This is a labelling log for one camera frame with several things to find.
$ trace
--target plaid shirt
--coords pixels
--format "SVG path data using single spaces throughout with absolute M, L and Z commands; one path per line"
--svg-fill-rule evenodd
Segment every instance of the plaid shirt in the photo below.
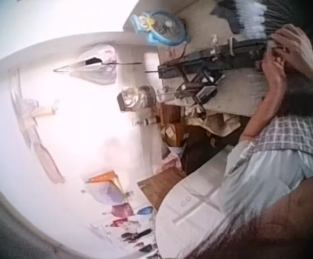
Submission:
M 294 149 L 313 155 L 313 117 L 275 117 L 259 136 L 251 141 L 228 174 L 249 160 L 255 152 L 282 149 Z

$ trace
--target workbench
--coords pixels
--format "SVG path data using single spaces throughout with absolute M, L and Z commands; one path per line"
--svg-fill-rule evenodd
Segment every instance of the workbench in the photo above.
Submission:
M 214 8 L 213 0 L 199 0 L 177 13 L 186 21 L 187 32 L 191 41 L 185 53 L 212 47 L 212 37 L 218 37 L 218 43 L 226 44 L 230 37 L 244 40 L 243 35 L 234 35 L 225 19 L 210 15 Z M 160 64 L 167 61 L 166 48 L 159 47 Z M 217 95 L 204 105 L 209 111 L 252 116 L 262 97 L 267 92 L 267 83 L 262 72 L 257 69 L 238 69 L 225 71 L 226 78 L 219 84 Z M 182 78 L 163 79 L 163 86 L 177 88 Z M 166 102 L 169 105 L 190 106 L 192 100 L 175 99 Z

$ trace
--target light blue shirt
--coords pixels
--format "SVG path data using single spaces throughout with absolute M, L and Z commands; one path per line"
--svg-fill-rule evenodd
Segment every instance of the light blue shirt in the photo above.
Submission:
M 304 179 L 313 177 L 313 156 L 291 149 L 256 152 L 227 174 L 248 144 L 239 143 L 228 155 L 225 179 L 218 190 L 220 210 L 228 215 L 241 209 L 259 215 Z

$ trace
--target sleeve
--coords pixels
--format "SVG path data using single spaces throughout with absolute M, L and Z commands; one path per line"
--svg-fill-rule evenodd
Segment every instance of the sleeve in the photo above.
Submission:
M 245 148 L 248 147 L 249 143 L 249 140 L 242 141 L 232 149 L 227 157 L 225 174 L 227 174 L 227 172 L 229 172 L 229 170 L 237 164 L 238 160 L 240 159 L 240 155 L 243 153 Z

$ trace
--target brush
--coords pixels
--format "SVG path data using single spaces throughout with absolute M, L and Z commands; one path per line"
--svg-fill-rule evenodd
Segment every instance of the brush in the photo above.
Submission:
M 238 19 L 247 39 L 266 39 L 264 13 L 267 7 L 258 0 L 235 0 Z

